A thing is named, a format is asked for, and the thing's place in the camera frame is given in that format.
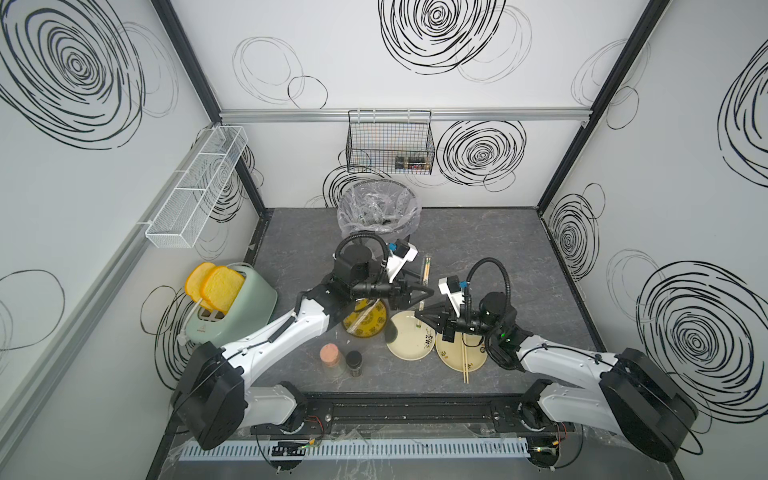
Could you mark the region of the cream plate with flower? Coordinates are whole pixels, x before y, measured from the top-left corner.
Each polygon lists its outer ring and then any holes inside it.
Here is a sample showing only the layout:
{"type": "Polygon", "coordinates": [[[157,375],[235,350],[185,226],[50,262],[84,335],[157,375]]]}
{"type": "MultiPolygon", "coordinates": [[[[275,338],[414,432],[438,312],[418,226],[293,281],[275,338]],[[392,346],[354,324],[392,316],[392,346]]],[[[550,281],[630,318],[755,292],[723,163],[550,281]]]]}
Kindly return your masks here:
{"type": "Polygon", "coordinates": [[[416,318],[413,311],[399,312],[391,317],[384,328],[389,351],[405,361],[426,357],[434,348],[436,331],[416,318]]]}

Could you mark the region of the right yellow toast slice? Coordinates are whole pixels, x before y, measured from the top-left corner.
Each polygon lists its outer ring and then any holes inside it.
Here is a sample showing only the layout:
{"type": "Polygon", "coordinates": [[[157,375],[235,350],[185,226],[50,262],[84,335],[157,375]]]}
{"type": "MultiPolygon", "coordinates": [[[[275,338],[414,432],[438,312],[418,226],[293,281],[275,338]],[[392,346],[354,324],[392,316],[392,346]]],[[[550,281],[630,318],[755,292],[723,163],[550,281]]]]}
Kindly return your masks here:
{"type": "Polygon", "coordinates": [[[200,287],[206,310],[227,314],[245,283],[245,276],[226,266],[215,266],[200,287]]]}

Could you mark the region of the black lid spice bottle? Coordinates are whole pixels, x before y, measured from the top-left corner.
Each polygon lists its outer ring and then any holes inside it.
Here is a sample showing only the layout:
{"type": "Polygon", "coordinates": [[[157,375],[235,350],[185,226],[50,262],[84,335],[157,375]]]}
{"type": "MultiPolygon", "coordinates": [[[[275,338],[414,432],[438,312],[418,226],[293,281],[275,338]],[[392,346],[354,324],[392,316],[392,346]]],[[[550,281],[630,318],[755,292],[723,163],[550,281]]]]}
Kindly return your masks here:
{"type": "Polygon", "coordinates": [[[359,377],[362,371],[362,354],[357,350],[350,351],[346,355],[345,360],[349,374],[352,377],[359,377]]]}

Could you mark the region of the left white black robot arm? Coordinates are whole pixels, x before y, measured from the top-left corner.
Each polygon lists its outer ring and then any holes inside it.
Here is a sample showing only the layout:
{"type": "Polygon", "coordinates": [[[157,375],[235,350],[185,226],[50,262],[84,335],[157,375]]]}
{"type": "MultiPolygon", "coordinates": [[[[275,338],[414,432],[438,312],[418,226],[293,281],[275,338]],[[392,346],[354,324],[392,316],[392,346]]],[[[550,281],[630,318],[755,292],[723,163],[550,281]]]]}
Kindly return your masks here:
{"type": "Polygon", "coordinates": [[[203,450],[218,447],[243,428],[301,430],[306,397],[289,382],[257,387],[255,381],[287,354],[340,324],[360,300],[384,300],[406,310],[431,297],[433,289],[406,267],[417,255],[408,239],[388,243],[371,231],[343,239],[333,254],[332,271],[301,292],[290,311],[222,347],[206,342],[196,348],[172,396],[172,419],[203,450]]]}

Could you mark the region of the black mesh trash bin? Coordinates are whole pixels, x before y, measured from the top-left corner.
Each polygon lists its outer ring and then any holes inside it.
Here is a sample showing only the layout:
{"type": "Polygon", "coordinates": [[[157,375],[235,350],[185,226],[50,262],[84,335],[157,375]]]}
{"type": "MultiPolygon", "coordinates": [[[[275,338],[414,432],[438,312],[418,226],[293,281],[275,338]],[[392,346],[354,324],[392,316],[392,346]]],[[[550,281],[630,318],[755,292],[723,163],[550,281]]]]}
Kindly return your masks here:
{"type": "MultiPolygon", "coordinates": [[[[378,235],[385,243],[392,243],[394,244],[398,239],[403,241],[409,241],[410,235],[405,233],[397,233],[397,232],[377,232],[375,231],[375,234],[378,235]]],[[[375,240],[372,240],[370,238],[361,238],[356,239],[353,241],[353,244],[362,244],[366,245],[369,248],[376,247],[378,243],[375,240]]]]}

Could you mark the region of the yellow patterned plate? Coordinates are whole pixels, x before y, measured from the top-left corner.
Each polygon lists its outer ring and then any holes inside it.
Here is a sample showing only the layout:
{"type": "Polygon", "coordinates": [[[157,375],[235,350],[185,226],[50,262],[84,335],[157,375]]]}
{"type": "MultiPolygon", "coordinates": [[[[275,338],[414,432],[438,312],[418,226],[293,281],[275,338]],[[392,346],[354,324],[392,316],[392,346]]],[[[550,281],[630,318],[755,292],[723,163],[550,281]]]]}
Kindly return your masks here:
{"type": "Polygon", "coordinates": [[[375,309],[353,334],[349,334],[356,338],[370,338],[381,332],[389,319],[389,313],[386,304],[380,299],[357,301],[353,311],[343,320],[343,329],[346,331],[357,317],[372,303],[376,303],[375,309]]]}

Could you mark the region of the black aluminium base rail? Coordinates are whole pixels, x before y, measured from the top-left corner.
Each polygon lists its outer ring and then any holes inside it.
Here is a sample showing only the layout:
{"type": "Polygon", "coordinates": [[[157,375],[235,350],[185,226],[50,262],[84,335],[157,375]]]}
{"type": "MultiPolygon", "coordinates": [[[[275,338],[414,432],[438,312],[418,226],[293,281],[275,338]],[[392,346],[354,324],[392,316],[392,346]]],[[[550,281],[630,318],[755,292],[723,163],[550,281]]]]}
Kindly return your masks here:
{"type": "Polygon", "coordinates": [[[574,430],[557,423],[524,394],[405,395],[376,393],[307,393],[281,424],[261,421],[252,434],[328,434],[338,425],[487,424],[496,433],[554,435],[574,430]]]}

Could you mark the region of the left yellow toast slice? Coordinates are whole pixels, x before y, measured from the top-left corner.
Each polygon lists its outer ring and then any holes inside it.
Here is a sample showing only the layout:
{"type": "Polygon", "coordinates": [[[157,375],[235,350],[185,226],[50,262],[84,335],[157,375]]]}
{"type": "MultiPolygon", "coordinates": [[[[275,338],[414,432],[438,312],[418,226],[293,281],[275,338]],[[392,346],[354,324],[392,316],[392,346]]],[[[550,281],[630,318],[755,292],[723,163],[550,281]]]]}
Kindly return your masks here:
{"type": "Polygon", "coordinates": [[[210,273],[216,268],[211,262],[199,264],[187,277],[184,283],[185,294],[194,302],[202,300],[202,286],[210,273]]]}

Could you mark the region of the bamboo chopsticks pair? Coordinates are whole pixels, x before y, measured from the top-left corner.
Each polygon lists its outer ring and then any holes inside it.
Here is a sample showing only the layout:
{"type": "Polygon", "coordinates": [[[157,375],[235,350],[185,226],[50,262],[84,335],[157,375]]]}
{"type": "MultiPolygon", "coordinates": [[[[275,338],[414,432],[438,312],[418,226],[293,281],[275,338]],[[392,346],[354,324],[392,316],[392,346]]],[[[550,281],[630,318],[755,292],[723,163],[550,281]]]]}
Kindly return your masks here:
{"type": "Polygon", "coordinates": [[[469,384],[469,371],[468,371],[468,358],[467,358],[467,346],[464,341],[464,335],[460,336],[460,348],[461,348],[461,369],[464,384],[469,384]]]}

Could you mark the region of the yellow toast slice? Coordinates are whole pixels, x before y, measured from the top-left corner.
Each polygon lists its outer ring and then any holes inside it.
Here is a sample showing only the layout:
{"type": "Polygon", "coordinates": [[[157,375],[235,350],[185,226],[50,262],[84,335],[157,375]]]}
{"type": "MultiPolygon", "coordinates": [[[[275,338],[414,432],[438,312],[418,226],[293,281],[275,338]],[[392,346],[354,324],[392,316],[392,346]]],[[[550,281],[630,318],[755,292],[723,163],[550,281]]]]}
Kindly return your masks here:
{"type": "Polygon", "coordinates": [[[187,277],[184,283],[185,294],[194,302],[202,300],[202,286],[210,273],[216,268],[211,262],[199,264],[187,277]]]}
{"type": "Polygon", "coordinates": [[[200,287],[206,310],[227,314],[245,283],[245,276],[226,266],[215,266],[200,287]]]}

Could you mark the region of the clear plastic bin liner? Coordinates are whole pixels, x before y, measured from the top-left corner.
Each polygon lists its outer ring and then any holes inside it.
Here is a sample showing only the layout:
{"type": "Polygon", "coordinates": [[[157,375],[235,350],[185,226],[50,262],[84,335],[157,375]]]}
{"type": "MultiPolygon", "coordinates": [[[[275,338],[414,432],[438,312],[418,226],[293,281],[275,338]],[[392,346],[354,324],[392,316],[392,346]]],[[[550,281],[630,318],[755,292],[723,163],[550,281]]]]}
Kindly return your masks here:
{"type": "Polygon", "coordinates": [[[341,196],[337,222],[343,238],[361,231],[413,234],[419,226],[421,198],[391,179],[355,183],[341,196]]]}

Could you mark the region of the cream plate red black marks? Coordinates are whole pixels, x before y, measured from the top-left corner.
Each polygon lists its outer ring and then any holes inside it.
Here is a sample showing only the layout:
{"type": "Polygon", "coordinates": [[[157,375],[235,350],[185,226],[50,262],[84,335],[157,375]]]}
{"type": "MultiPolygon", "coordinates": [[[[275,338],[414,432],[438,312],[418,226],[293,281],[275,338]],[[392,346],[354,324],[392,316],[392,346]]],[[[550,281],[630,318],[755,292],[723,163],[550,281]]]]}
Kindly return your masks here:
{"type": "MultiPolygon", "coordinates": [[[[435,349],[441,361],[457,372],[462,372],[460,336],[461,334],[454,342],[446,342],[438,335],[435,342],[435,349]]],[[[479,370],[488,358],[483,337],[465,334],[464,341],[467,346],[468,371],[479,370]]]]}

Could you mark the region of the pink lid jar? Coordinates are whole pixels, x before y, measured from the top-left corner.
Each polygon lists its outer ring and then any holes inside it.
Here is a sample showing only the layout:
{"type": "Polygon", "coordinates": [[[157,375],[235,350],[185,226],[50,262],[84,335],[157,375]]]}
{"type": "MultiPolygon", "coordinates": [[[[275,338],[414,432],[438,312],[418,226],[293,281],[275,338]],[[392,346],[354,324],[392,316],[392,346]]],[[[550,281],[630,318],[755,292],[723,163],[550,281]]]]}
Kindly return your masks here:
{"type": "Polygon", "coordinates": [[[332,378],[344,374],[345,360],[338,346],[333,343],[325,344],[320,350],[320,360],[324,371],[332,378]]]}

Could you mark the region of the chopsticks green tip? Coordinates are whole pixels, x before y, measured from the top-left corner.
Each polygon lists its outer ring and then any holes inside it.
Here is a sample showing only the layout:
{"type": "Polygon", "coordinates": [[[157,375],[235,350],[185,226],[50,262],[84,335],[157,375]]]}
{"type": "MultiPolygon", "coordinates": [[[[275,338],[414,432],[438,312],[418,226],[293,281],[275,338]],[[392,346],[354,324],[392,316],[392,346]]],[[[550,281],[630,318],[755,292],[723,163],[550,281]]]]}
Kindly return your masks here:
{"type": "Polygon", "coordinates": [[[429,283],[431,261],[432,261],[432,257],[429,254],[426,254],[423,258],[422,272],[421,272],[421,284],[423,286],[427,286],[429,283]]]}

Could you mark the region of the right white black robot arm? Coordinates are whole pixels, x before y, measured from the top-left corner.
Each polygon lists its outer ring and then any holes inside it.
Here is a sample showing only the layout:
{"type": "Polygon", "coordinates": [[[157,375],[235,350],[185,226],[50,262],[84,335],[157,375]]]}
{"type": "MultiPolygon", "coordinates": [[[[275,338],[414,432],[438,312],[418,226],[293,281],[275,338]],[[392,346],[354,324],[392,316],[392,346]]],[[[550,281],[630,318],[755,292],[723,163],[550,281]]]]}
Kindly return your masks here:
{"type": "Polygon", "coordinates": [[[619,354],[563,345],[536,335],[517,323],[511,303],[511,280],[498,268],[503,291],[472,300],[472,280],[450,276],[440,280],[445,299],[418,311],[448,341],[458,333],[479,335],[488,357],[507,371],[539,375],[518,407],[524,426],[540,431],[555,423],[574,423],[622,435],[646,456],[670,462],[692,436],[698,409],[691,398],[655,363],[637,349],[619,354]]]}

